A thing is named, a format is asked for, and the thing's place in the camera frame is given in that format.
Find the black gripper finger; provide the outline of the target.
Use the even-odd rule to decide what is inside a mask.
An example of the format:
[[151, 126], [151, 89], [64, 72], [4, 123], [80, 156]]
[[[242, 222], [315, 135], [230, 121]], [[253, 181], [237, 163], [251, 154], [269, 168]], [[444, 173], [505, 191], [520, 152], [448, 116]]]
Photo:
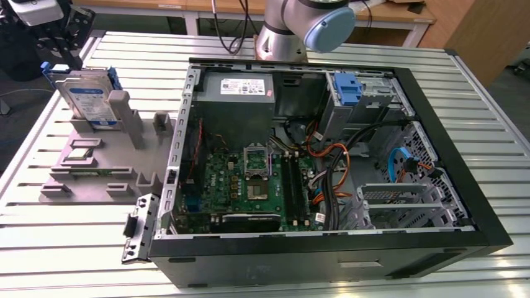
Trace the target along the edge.
[[92, 24], [95, 21], [96, 13], [83, 7], [74, 7], [71, 11], [71, 18], [68, 23], [70, 37], [70, 53], [72, 56], [72, 62], [68, 65], [75, 70], [82, 69], [82, 58], [80, 50], [88, 40]]
[[63, 33], [51, 27], [36, 27], [38, 46], [48, 49], [54, 56], [62, 58], [71, 70], [78, 69], [78, 46], [63, 35]]

